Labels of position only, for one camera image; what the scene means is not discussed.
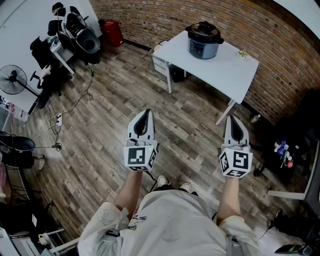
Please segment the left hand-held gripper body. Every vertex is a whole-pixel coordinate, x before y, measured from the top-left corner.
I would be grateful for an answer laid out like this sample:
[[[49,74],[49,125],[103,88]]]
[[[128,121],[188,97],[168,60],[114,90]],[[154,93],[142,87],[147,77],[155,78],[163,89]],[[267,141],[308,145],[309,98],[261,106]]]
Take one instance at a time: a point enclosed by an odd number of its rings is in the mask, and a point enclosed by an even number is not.
[[[136,172],[151,171],[156,160],[159,144],[156,140],[127,139],[123,148],[125,167]]]

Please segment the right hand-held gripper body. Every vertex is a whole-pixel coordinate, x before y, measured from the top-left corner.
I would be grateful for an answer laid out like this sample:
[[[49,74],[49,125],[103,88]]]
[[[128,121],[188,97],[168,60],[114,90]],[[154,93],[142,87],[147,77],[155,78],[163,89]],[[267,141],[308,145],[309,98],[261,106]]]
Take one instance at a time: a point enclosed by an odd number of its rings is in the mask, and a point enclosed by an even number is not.
[[[253,153],[248,144],[222,144],[219,162],[222,175],[243,178],[251,172]]]

